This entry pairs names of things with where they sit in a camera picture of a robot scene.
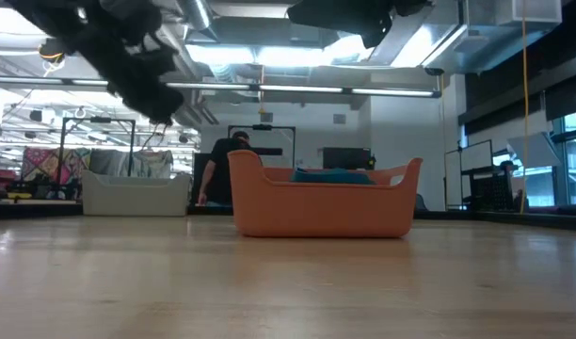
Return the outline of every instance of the white basket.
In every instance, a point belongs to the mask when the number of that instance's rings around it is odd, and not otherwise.
[[[112,177],[83,171],[86,216],[183,217],[189,175],[174,179]]]

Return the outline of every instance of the wooden floor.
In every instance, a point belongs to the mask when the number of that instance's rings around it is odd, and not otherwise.
[[[576,233],[416,222],[247,239],[230,218],[0,222],[0,339],[576,338]]]

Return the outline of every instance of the dark shirt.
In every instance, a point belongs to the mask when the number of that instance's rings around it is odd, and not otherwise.
[[[213,178],[206,187],[209,202],[232,204],[232,182],[230,181],[230,160],[228,153],[237,150],[250,150],[247,143],[234,139],[222,138],[216,141],[211,152],[211,161],[215,163]]]

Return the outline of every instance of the white wall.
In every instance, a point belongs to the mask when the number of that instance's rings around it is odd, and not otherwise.
[[[240,104],[239,106],[210,103],[209,108],[221,124],[204,126],[201,129],[200,150],[212,151],[215,142],[227,137],[229,125],[252,125],[260,123],[258,104]],[[296,127],[296,165],[305,169],[319,169],[323,166],[321,150],[324,147],[369,147],[360,135],[359,111],[351,110],[349,105],[328,104],[266,104],[265,110],[274,113],[274,126]],[[345,114],[346,124],[333,124],[334,114]],[[291,165],[290,133],[256,133],[251,136],[253,147],[282,147],[286,159],[277,166]]]
[[[443,99],[372,97],[360,111],[348,105],[267,104],[274,113],[273,125],[295,126],[296,164],[303,168],[321,168],[323,147],[371,148],[378,169],[407,164],[414,157],[424,160],[418,193],[424,196],[430,210],[444,210],[444,153],[457,147],[459,127],[457,116],[465,111],[463,75],[450,78],[445,89],[445,124],[442,123]],[[211,152],[217,139],[227,136],[230,124],[259,123],[259,106],[232,106],[210,103],[209,108],[221,122],[220,126],[201,129],[204,153]],[[333,114],[346,114],[346,125],[334,125]],[[253,146],[277,147],[281,137],[252,140]],[[459,180],[448,191],[457,192]]]
[[[372,98],[372,150],[376,154],[376,167],[389,169],[421,157],[424,162],[418,193],[432,211],[444,210],[444,154],[457,147],[457,116],[465,111],[463,75],[452,76],[449,84],[444,93],[444,124],[442,98]],[[448,185],[453,186],[448,187],[448,192],[459,192],[459,180]]]
[[[390,169],[420,157],[424,160],[418,193],[430,210],[443,209],[442,129],[439,101],[372,98],[372,150],[378,169]]]
[[[550,132],[551,130],[552,124],[547,121],[545,111],[538,111],[529,115],[529,136],[540,132]],[[492,140],[493,151],[500,151],[507,147],[509,138],[523,136],[524,118],[520,118],[469,135],[468,142],[472,145],[473,143]]]

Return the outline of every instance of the pink object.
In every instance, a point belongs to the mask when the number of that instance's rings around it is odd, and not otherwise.
[[[366,171],[377,183],[368,186],[290,183],[292,169],[266,169],[251,151],[229,158],[234,221],[243,235],[401,237],[411,229],[422,159]]]

